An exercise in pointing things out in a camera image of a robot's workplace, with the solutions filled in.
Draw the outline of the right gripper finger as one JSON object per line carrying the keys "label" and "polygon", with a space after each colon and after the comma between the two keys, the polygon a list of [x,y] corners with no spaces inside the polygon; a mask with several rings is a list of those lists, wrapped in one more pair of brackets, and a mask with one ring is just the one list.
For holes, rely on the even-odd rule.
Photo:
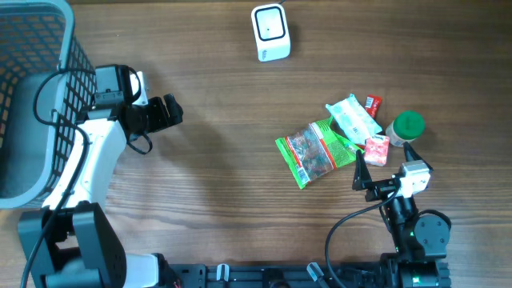
{"label": "right gripper finger", "polygon": [[368,190],[373,187],[373,181],[368,171],[365,159],[360,150],[356,152],[353,190]]}
{"label": "right gripper finger", "polygon": [[404,142],[402,146],[404,149],[405,160],[407,162],[423,161],[423,163],[426,164],[429,171],[433,171],[433,167],[414,150],[411,144],[409,144],[408,142]]}

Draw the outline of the green lid jar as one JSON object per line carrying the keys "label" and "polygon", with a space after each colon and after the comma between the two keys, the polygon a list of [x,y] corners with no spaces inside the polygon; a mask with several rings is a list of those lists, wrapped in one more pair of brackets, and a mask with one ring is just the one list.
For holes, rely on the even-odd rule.
{"label": "green lid jar", "polygon": [[386,128],[386,136],[393,146],[402,147],[405,142],[412,142],[425,131],[426,123],[418,112],[406,110],[400,113]]}

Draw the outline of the red white tissue pack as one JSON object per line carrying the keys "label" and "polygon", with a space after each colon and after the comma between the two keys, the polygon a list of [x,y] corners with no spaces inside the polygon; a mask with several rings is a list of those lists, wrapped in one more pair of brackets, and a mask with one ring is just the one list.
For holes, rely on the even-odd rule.
{"label": "red white tissue pack", "polygon": [[385,135],[376,134],[366,140],[364,160],[375,166],[387,163],[390,139]]}

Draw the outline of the green candy bag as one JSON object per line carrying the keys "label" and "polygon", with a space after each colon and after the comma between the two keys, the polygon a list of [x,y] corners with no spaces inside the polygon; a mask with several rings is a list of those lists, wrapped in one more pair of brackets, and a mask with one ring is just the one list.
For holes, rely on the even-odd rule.
{"label": "green candy bag", "polygon": [[303,130],[275,140],[300,189],[332,170],[351,164],[358,151],[364,153],[336,133],[331,128],[332,122],[332,117],[311,122]]}

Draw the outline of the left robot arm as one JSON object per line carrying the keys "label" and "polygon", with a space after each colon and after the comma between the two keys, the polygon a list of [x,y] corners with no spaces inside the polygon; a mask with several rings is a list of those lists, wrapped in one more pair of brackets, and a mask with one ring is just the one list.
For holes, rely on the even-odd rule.
{"label": "left robot arm", "polygon": [[40,210],[25,212],[18,236],[26,256],[20,285],[37,287],[180,287],[161,254],[127,254],[103,211],[121,152],[182,122],[171,94],[148,98],[138,73],[126,65],[99,66],[94,101],[75,122],[53,127],[75,139],[58,184]]}

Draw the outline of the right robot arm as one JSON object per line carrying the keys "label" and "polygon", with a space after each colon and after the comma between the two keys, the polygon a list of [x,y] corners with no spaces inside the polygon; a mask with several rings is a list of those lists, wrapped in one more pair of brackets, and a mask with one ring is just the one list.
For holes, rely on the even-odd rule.
{"label": "right robot arm", "polygon": [[376,202],[394,242],[395,252],[377,262],[350,268],[358,287],[449,287],[446,246],[451,220],[437,210],[419,210],[414,196],[428,187],[433,168],[411,145],[403,146],[406,161],[391,178],[374,181],[361,152],[356,154],[354,190],[364,190]]}

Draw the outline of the red coffee stick sachet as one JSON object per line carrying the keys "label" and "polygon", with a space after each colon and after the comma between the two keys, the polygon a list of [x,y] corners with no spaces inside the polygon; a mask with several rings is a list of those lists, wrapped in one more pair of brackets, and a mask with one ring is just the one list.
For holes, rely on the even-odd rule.
{"label": "red coffee stick sachet", "polygon": [[376,119],[380,105],[382,104],[382,98],[376,95],[369,94],[366,97],[365,110],[369,116]]}

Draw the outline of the teal snack packet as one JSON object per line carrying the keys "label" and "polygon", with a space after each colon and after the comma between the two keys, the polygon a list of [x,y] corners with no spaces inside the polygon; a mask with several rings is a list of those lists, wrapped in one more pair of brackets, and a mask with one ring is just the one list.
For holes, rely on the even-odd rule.
{"label": "teal snack packet", "polygon": [[366,112],[354,94],[326,109],[344,132],[345,136],[357,145],[365,145],[368,138],[382,132],[382,128]]}

